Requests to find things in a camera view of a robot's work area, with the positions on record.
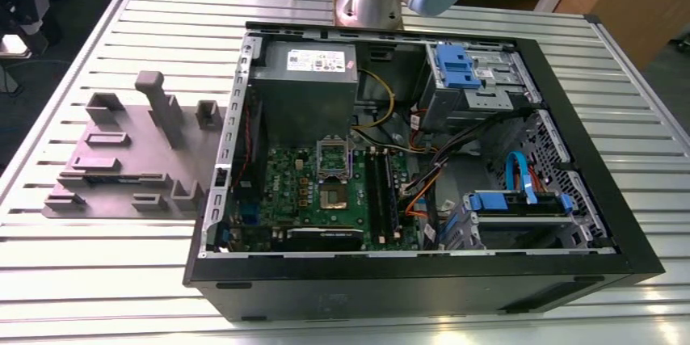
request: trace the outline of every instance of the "aluminum slotted table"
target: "aluminum slotted table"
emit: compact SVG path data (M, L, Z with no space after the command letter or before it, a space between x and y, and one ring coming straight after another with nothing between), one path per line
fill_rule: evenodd
M643 284L543 315L230 324L181 285L192 221L46 219L42 200L84 131L92 93L144 104L133 80L149 69L165 74L180 105L226 104L248 20L330 24L332 0L110 2L0 178L0 341L686 342L690 141L608 33L579 15L453 8L432 19L405 11L404 25L537 40L663 261L665 274Z

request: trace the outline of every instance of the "ram slot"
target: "ram slot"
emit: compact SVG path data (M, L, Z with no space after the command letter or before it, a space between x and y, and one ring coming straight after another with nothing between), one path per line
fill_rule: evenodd
M388 191L388 171L385 169L387 153L376 155L376 192L379 195L379 217L380 224L384 231L384 236L392 239L392 225L389 223L389 191Z
M384 243L384 231L380 225L381 207L379 201L379 180L376 178L379 169L376 168L376 153L373 150L367 152L364 158L364 176L367 177L367 202L368 202L368 228L373 243Z
M385 208L389 220L389 234L393 238L400 238L400 220L397 219L397 193L395 190L395 177L392 173L392 163L389 161L389 155L385 153L384 155L384 166L385 166L385 189L384 189L384 197L388 199L388 206Z

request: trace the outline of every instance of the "white sticker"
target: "white sticker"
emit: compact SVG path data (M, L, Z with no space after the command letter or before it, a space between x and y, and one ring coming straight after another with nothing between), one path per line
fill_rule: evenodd
M476 69L475 73L476 73L476 77L493 78L493 73L491 72L489 69Z
M289 50L288 70L298 72L344 72L345 52Z
M445 200L443 202L443 206L440 207L441 212L449 212L455 208L455 203L451 200Z
M417 129L419 129L419 116L416 116L416 115L411 115L411 116L409 116L409 127L411 127L413 130L417 130Z
M427 235L427 238L429 238L431 241L435 241L435 230L429 224L423 226L423 234Z

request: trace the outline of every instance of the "blue drive bracket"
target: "blue drive bracket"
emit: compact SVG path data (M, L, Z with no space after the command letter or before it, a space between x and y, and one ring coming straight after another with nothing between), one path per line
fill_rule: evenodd
M507 201L503 193L475 193L469 195L469 208L473 211L507 210Z
M435 59L443 74L443 86L455 89L479 89L481 81L473 76L472 59L463 46L439 44L435 47Z
M572 199L564 193L559 197L560 197L560 204L563 204L563 209L564 209L565 214L571 214L572 213L572 209L575 207L572 205Z

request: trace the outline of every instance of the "power supply label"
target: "power supply label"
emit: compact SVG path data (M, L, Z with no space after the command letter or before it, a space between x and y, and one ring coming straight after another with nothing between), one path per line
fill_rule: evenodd
M288 70L343 73L345 71L345 52L289 50Z

